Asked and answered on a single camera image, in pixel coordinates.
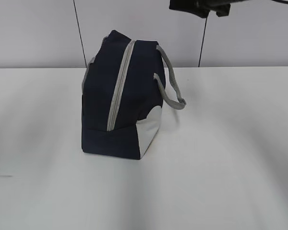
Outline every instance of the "gray zipper trim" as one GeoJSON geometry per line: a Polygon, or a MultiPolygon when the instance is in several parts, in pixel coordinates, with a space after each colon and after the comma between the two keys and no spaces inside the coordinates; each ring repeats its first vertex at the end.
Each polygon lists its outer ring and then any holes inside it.
{"type": "Polygon", "coordinates": [[[128,67],[130,64],[135,42],[136,41],[131,41],[127,45],[122,61],[121,61],[120,71],[117,77],[117,81],[116,81],[116,85],[115,85],[115,89],[114,89],[114,93],[112,97],[111,107],[109,111],[107,131],[112,131],[114,130],[114,127],[115,127],[116,118],[119,113],[120,101],[121,101],[121,97],[123,94],[128,67]]]}

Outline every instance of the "white panel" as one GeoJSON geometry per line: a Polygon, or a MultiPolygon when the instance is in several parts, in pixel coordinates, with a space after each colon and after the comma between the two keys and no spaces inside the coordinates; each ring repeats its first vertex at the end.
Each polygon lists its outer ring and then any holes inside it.
{"type": "Polygon", "coordinates": [[[76,0],[86,61],[113,29],[132,39],[157,40],[175,67],[197,67],[204,20],[171,11],[169,0],[76,0]]]}
{"type": "Polygon", "coordinates": [[[72,0],[0,0],[0,68],[84,64],[72,0]]]}
{"type": "Polygon", "coordinates": [[[201,66],[288,66],[288,5],[251,0],[229,17],[212,13],[201,66]]]}
{"type": "Polygon", "coordinates": [[[146,153],[150,143],[152,142],[154,136],[160,128],[161,115],[161,106],[155,106],[149,112],[146,119],[143,119],[136,123],[141,158],[146,153]]]}

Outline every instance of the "gray handle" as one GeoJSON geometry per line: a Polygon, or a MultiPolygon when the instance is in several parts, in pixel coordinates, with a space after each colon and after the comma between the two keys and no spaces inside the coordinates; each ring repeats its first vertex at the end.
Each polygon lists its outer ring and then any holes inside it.
{"type": "Polygon", "coordinates": [[[169,83],[171,84],[171,86],[173,87],[173,89],[176,92],[178,102],[169,99],[167,93],[165,92],[165,89],[163,87],[163,84],[160,80],[159,75],[155,73],[154,79],[157,80],[159,90],[160,90],[160,93],[163,97],[163,100],[173,109],[177,109],[177,110],[184,109],[184,107],[186,106],[186,101],[181,97],[181,93],[180,93],[179,87],[178,87],[176,79],[175,79],[175,73],[174,73],[173,66],[172,66],[169,58],[167,57],[165,51],[161,48],[161,46],[157,46],[157,50],[160,52],[162,58],[164,59],[166,65],[168,66],[169,83]]]}

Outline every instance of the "bag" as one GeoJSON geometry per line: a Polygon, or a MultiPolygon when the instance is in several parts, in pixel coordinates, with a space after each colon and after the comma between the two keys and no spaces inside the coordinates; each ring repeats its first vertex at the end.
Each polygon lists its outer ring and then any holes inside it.
{"type": "Polygon", "coordinates": [[[89,63],[82,83],[82,150],[141,159],[160,127],[163,99],[175,109],[186,105],[173,67],[158,42],[132,41],[112,31],[89,63]],[[179,102],[165,93],[170,84],[179,102]]]}

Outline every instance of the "white table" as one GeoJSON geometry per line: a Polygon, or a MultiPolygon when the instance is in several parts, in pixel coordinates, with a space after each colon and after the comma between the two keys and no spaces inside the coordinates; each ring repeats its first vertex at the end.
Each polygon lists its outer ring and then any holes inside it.
{"type": "Polygon", "coordinates": [[[84,72],[0,69],[0,230],[288,230],[288,67],[175,69],[140,161],[82,153],[84,72]]]}

